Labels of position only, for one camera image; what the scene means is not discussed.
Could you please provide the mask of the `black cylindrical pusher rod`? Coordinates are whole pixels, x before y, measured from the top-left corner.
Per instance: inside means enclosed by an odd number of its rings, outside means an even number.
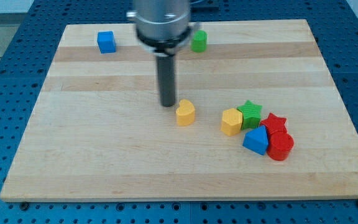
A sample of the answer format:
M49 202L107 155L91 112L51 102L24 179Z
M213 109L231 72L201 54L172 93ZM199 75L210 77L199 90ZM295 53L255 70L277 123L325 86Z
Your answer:
M176 102L174 56L157 56L156 69L160 104L164 107L171 107Z

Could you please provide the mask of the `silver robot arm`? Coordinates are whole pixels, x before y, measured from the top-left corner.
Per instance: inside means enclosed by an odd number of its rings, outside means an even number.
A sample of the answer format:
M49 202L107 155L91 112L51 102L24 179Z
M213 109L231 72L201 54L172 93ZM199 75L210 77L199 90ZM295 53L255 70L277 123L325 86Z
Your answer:
M189 0L134 0L133 10L126 12L134 22L137 40L155 57L160 104L176 103L175 56L200 29L191 24Z

